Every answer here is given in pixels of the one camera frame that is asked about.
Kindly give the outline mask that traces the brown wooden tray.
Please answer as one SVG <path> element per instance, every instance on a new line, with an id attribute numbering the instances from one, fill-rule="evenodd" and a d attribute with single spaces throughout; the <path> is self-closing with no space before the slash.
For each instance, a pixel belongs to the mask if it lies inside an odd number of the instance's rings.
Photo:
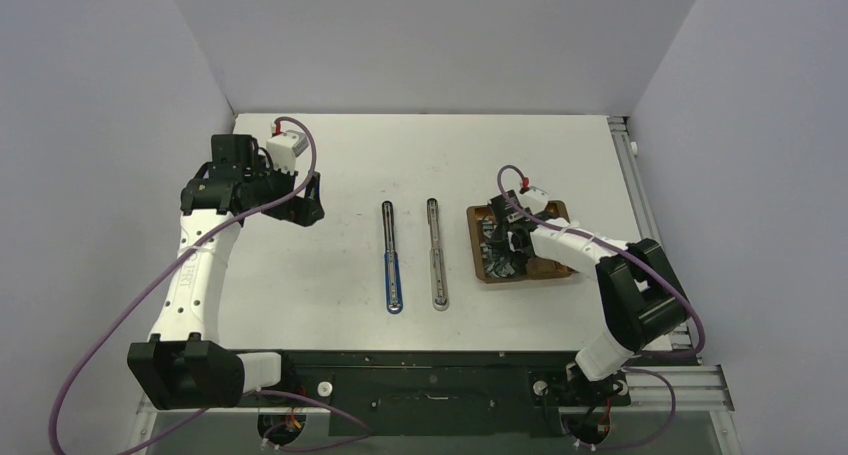
<path id="1" fill-rule="evenodd" d="M 466 209 L 466 219 L 469 229 L 471 251 L 473 257 L 474 271 L 477 279 L 486 284 L 538 281 L 549 279 L 562 279 L 569 277 L 573 271 L 558 262 L 532 257 L 528 262 L 525 275 L 519 275 L 510 279 L 496 279 L 487 276 L 484 273 L 483 258 L 481 253 L 480 242 L 482 234 L 479 225 L 479 220 L 484 217 L 492 217 L 491 209 L 488 205 L 471 206 Z"/>

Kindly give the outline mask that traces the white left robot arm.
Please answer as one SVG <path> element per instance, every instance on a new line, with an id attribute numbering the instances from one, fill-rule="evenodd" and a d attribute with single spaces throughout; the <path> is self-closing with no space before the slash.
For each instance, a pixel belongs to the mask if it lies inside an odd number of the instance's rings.
<path id="1" fill-rule="evenodd" d="M 127 364 L 159 410 L 236 406 L 259 391 L 274 405 L 289 403 L 297 376 L 280 352 L 238 353 L 219 343 L 219 309 L 243 214 L 308 227 L 321 220 L 320 175 L 296 190 L 296 162 L 312 145 L 296 130 L 261 144 L 246 134 L 211 138 L 211 159 L 180 194 L 179 266 L 147 341 L 130 346 Z"/>

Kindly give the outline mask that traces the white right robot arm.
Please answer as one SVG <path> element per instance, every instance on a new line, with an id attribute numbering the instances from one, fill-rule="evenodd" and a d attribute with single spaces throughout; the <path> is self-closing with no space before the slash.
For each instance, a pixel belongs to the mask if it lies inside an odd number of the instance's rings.
<path id="1" fill-rule="evenodd" d="M 528 218 L 508 196 L 492 198 L 489 207 L 498 250 L 556 262 L 597 283 L 604 326 L 566 366 L 573 400 L 593 401 L 628 361 L 690 318 L 688 299 L 656 241 L 599 237 L 548 211 Z"/>

